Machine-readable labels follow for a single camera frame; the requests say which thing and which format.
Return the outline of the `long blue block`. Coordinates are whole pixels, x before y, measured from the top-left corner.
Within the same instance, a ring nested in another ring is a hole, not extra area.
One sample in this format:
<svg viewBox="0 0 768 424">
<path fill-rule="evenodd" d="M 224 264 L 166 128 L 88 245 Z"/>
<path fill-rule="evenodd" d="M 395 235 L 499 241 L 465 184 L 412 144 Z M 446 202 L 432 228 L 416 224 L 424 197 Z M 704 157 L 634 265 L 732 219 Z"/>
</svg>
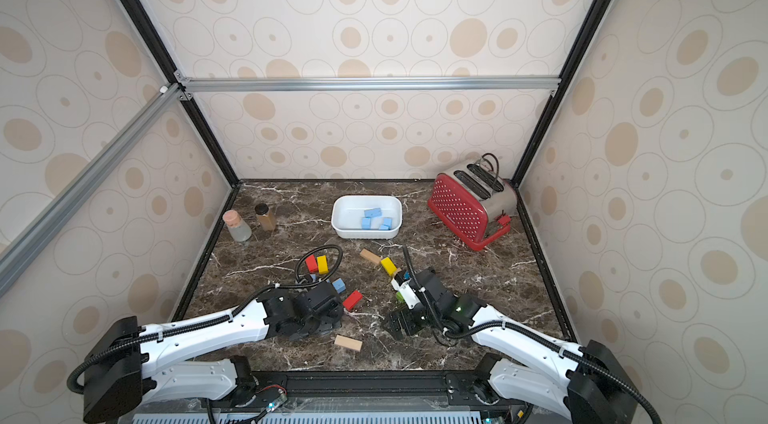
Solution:
<svg viewBox="0 0 768 424">
<path fill-rule="evenodd" d="M 364 211 L 364 216 L 369 219 L 380 217 L 382 216 L 382 210 L 380 208 L 366 209 Z"/>
</svg>

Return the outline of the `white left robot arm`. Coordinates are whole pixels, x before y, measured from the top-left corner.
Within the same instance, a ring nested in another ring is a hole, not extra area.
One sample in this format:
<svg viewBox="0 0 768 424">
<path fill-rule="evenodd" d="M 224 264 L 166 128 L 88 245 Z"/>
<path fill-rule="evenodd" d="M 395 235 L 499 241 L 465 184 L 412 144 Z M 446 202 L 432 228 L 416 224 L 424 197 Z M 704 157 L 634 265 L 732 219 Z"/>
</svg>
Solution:
<svg viewBox="0 0 768 424">
<path fill-rule="evenodd" d="M 84 397 L 86 423 L 117 419 L 137 407 L 150 381 L 173 364 L 215 350 L 275 337 L 291 341 L 328 333 L 340 325 L 344 307 L 330 278 L 343 250 L 327 244 L 311 250 L 333 251 L 328 273 L 311 282 L 265 286 L 240 305 L 195 319 L 142 327 L 135 316 L 116 321 L 69 375 L 68 389 Z"/>
</svg>

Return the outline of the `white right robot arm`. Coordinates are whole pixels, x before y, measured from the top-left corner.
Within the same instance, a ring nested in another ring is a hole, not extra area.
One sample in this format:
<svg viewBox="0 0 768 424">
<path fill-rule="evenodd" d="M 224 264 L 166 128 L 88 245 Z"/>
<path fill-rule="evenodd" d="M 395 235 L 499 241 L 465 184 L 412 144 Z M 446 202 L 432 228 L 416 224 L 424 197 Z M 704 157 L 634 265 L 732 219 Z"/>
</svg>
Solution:
<svg viewBox="0 0 768 424">
<path fill-rule="evenodd" d="M 471 340 L 492 350 L 478 369 L 479 387 L 492 399 L 524 401 L 573 423 L 630 423 L 637 409 L 661 422 L 603 343 L 580 345 L 536 331 L 474 294 L 449 290 L 433 269 L 416 271 L 409 255 L 404 260 L 404 268 L 390 258 L 380 262 L 401 303 L 386 320 L 394 338 L 427 329 L 446 346 Z"/>
</svg>

